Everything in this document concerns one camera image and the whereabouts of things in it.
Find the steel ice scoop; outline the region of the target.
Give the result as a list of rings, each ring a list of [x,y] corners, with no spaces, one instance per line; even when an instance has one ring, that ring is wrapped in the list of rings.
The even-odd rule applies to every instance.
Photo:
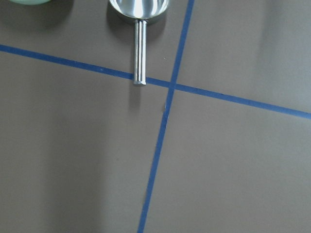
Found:
[[[110,5],[125,22],[134,25],[133,84],[146,85],[147,26],[166,14],[169,0],[111,0]]]

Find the green bowl of ice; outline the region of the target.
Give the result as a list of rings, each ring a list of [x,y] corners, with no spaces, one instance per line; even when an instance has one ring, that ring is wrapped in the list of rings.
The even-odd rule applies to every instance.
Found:
[[[50,2],[51,0],[9,0],[9,1],[21,5],[40,5]]]

